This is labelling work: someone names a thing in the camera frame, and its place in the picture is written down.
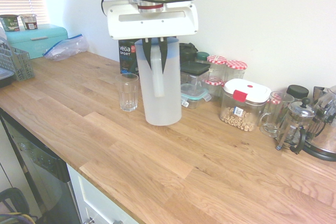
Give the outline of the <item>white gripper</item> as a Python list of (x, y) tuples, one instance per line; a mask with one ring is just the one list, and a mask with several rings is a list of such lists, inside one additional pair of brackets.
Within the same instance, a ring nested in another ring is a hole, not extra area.
[(158, 38), (162, 73), (167, 59), (167, 37), (193, 35), (198, 31), (196, 6), (191, 2), (165, 4), (160, 12), (140, 12), (137, 4), (128, 0), (106, 1), (110, 37), (116, 40), (142, 39), (144, 56), (151, 67), (152, 39)]

